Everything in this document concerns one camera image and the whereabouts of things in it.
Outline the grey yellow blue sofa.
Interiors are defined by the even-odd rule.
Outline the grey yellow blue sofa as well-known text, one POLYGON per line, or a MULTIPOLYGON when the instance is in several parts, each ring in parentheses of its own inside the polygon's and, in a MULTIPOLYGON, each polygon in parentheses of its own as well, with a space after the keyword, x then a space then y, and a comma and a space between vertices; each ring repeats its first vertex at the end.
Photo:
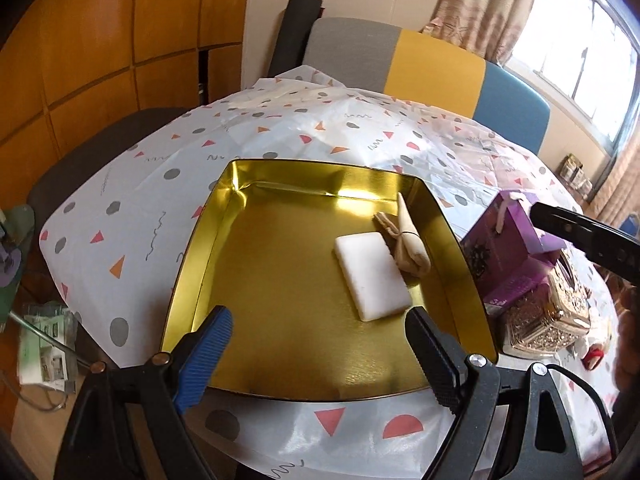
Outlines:
POLYGON ((350 88, 449 110, 536 154, 548 102, 495 63, 420 32, 358 18, 320 18, 303 62, 350 88))

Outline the boxes on desk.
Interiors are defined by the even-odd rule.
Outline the boxes on desk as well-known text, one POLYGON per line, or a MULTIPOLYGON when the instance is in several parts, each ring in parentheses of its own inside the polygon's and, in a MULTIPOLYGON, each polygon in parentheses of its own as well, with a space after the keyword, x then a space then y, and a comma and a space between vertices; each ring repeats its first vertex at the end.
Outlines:
POLYGON ((585 173, 584 165, 574 154, 567 154, 563 158, 558 177, 563 185, 581 200, 589 197, 592 182, 585 173))

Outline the purple gift box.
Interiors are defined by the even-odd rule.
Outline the purple gift box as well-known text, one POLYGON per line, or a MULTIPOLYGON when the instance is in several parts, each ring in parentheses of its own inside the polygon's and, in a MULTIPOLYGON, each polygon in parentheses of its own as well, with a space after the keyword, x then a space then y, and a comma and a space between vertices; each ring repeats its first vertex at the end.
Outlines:
POLYGON ((491 318, 502 315, 534 289, 555 267, 566 244, 534 227, 534 193, 498 192, 461 247, 480 299, 491 318))

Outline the white sponge block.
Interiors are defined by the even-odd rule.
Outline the white sponge block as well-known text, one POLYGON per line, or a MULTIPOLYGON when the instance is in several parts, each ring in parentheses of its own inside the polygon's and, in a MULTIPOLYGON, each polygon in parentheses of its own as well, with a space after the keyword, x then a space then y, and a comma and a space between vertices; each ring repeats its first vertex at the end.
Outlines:
POLYGON ((337 237, 334 252, 362 322, 404 312, 411 296, 378 232, 337 237))

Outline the window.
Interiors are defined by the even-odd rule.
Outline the window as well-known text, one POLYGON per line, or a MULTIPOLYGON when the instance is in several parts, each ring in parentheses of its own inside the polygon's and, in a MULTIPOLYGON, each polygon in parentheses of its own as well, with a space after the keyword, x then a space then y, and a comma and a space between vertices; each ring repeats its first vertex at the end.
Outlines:
POLYGON ((608 153, 627 135, 639 50, 605 0, 534 0, 506 67, 549 90, 608 153))

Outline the gold metal tray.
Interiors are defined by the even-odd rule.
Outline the gold metal tray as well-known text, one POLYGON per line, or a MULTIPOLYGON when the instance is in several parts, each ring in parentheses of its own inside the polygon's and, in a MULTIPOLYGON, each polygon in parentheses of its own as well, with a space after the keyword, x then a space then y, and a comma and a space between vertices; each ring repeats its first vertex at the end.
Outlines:
POLYGON ((360 321, 334 254, 341 235, 371 232, 401 193, 432 260, 408 291, 463 349, 495 359, 485 309, 454 232, 425 183, 396 172, 302 160, 230 162, 198 217, 171 297, 163 347, 216 306, 233 330, 210 384, 304 402, 422 389, 404 320, 360 321))

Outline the left beige curtain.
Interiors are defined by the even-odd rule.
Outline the left beige curtain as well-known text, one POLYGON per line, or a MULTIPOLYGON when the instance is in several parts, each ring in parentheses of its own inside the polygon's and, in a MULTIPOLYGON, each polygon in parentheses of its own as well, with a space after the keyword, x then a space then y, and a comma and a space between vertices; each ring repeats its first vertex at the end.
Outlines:
POLYGON ((506 64, 535 0, 439 0, 422 29, 489 62, 506 64))

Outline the beige burlap cloth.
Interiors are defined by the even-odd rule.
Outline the beige burlap cloth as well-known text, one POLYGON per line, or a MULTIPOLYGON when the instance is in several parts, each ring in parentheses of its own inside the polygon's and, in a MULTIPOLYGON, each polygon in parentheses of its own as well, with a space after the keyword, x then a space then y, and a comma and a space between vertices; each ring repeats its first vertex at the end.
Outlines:
POLYGON ((397 193, 397 214, 378 211, 374 220, 394 241, 393 257, 401 272, 424 278, 431 271, 431 259, 408 211, 404 196, 397 193))

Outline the beige curtain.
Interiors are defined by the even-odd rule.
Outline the beige curtain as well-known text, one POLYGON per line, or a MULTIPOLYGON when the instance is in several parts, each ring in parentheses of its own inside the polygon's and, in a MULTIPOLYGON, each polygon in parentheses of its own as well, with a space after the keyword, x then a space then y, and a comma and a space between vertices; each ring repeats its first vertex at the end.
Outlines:
POLYGON ((590 202, 588 216, 617 228, 630 214, 638 214, 639 174, 640 148, 636 133, 590 202))
POLYGON ((506 64, 535 0, 439 0, 422 29, 489 62, 506 64))

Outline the right beige curtain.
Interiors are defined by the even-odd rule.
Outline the right beige curtain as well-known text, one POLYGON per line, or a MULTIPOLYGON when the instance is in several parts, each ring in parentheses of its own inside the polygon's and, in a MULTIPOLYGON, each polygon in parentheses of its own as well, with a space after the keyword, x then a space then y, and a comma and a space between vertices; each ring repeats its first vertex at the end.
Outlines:
POLYGON ((590 202, 588 216, 617 228, 630 214, 638 214, 639 174, 640 148, 636 133, 590 202))

